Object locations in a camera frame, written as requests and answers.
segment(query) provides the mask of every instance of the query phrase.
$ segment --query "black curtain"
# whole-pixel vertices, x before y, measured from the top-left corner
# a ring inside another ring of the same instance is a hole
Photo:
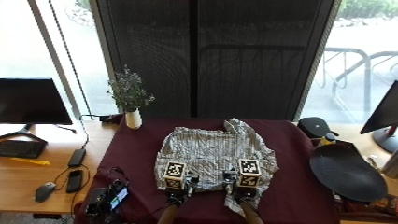
[[[333,0],[97,0],[144,117],[294,119]]]

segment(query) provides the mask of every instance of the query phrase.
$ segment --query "monitor stand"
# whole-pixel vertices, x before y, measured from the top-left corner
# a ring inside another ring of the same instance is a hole
[[[394,153],[398,149],[397,125],[382,128],[373,132],[373,140],[386,151]]]
[[[30,138],[32,138],[32,139],[35,139],[35,140],[38,140],[40,142],[46,142],[47,143],[48,142],[47,140],[44,140],[43,138],[38,137],[35,134],[32,134],[32,133],[28,132],[28,129],[32,127],[32,125],[34,124],[26,124],[24,128],[20,131],[18,131],[15,133],[7,133],[4,135],[0,135],[0,139],[8,138],[8,137],[14,137],[16,135],[24,135],[24,136],[27,136],[27,137],[30,137]]]

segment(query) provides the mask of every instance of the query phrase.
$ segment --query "yellow pen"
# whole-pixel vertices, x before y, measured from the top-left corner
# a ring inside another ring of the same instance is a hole
[[[31,162],[39,165],[50,165],[50,161],[36,161],[36,160],[31,160],[31,159],[22,159],[22,158],[15,158],[12,157],[11,160],[14,161],[24,161],[24,162]]]

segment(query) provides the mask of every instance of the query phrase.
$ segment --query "maroon tablecloth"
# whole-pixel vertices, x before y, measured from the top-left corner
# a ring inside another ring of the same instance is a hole
[[[289,121],[244,119],[274,150],[280,170],[263,194],[259,213],[265,223],[338,223],[332,191],[314,177],[310,168],[313,144]],[[109,184],[108,169],[119,166],[131,179],[129,196],[121,205],[121,216],[136,222],[165,205],[164,191],[157,189],[155,163],[161,142],[176,127],[225,130],[221,119],[145,119],[139,130],[127,128],[124,119],[99,166],[92,188]],[[89,223],[85,201],[75,207],[75,223]],[[175,223],[235,224],[243,217],[224,206],[224,191],[193,195],[181,206]],[[139,223],[156,223],[161,210]]]

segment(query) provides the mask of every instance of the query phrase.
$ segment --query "desk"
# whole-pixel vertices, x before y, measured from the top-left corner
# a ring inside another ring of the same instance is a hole
[[[116,125],[103,125],[100,121],[84,121],[89,142],[87,144],[87,154],[84,165],[89,168],[91,180],[83,190],[77,193],[75,202],[85,198],[91,186],[92,176],[97,171],[97,166],[107,151],[113,137]],[[0,125],[0,134],[11,133],[23,128],[24,125]],[[67,163],[75,149],[80,148],[85,142],[85,132],[80,121],[66,127],[76,129],[75,134],[70,130],[58,128],[55,125],[35,125],[31,132],[48,141],[47,149],[38,158],[50,161],[50,166],[12,161],[10,158],[0,158],[0,211],[46,214],[70,214],[73,193],[67,194],[64,186],[55,191],[44,203],[34,201],[35,190],[48,181],[54,181],[56,176],[66,170]],[[67,173],[59,178],[59,186],[67,179]]]

